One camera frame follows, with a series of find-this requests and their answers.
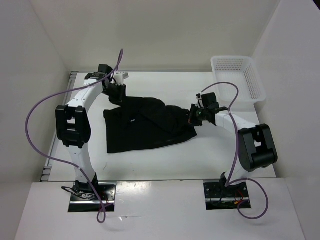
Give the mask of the black shorts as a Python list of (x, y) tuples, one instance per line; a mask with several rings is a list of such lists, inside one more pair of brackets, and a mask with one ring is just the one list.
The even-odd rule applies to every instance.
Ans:
[(157, 98), (128, 96), (103, 117), (109, 154), (163, 148), (197, 136), (188, 123), (189, 110)]

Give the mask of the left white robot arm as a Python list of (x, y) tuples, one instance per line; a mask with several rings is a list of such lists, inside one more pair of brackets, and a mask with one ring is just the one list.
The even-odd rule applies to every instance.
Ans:
[(99, 95), (121, 103), (126, 96), (126, 72), (100, 64), (97, 72), (88, 73), (83, 88), (65, 105), (55, 109), (57, 138), (70, 154), (75, 169), (75, 183), (70, 193), (80, 198), (96, 199), (100, 194), (97, 174), (92, 166), (88, 142), (91, 138), (88, 111)]

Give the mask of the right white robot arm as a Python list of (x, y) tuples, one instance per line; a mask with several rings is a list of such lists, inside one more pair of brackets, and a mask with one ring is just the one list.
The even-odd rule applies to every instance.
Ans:
[(237, 185), (247, 181), (250, 173), (267, 168), (278, 161), (273, 135), (267, 124), (255, 124), (221, 107), (215, 93), (197, 94), (192, 104), (188, 123), (199, 127), (204, 121), (220, 127), (235, 136), (235, 155), (231, 168), (222, 173), (219, 191), (230, 197)]

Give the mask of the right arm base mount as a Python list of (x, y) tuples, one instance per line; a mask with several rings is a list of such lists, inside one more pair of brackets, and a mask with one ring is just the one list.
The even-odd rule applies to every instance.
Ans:
[(250, 209), (251, 203), (247, 184), (240, 184), (225, 188), (218, 179), (203, 182), (205, 206), (207, 211)]

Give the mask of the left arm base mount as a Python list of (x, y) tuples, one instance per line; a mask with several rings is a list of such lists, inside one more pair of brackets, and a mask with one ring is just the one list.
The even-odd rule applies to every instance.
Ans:
[[(70, 193), (69, 213), (97, 213), (102, 211), (102, 206), (97, 196), (92, 192), (76, 192), (75, 186), (62, 187), (65, 191)], [(116, 182), (99, 182), (97, 193), (99, 194), (102, 203), (105, 205), (107, 213), (115, 211), (116, 200)]]

